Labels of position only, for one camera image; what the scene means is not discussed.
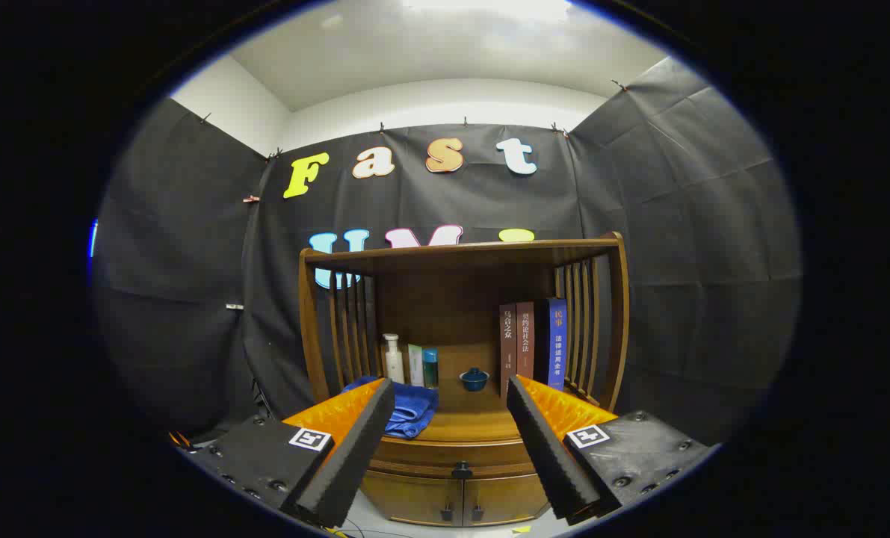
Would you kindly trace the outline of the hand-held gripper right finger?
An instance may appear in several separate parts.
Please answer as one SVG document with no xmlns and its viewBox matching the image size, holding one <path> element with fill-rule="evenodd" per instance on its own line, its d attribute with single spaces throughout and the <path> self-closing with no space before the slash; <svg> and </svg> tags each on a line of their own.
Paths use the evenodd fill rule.
<svg viewBox="0 0 890 538">
<path fill-rule="evenodd" d="M 571 525 L 656 496 L 718 449 L 653 413 L 614 415 L 519 375 L 507 408 L 555 518 Z"/>
</svg>

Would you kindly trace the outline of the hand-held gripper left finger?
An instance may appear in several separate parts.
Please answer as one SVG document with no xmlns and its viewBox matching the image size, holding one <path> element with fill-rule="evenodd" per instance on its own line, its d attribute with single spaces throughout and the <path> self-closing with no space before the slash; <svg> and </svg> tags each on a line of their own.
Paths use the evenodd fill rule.
<svg viewBox="0 0 890 538">
<path fill-rule="evenodd" d="M 179 453 L 242 498 L 320 528 L 342 525 L 395 408 L 377 378 L 285 420 L 254 415 Z"/>
</svg>

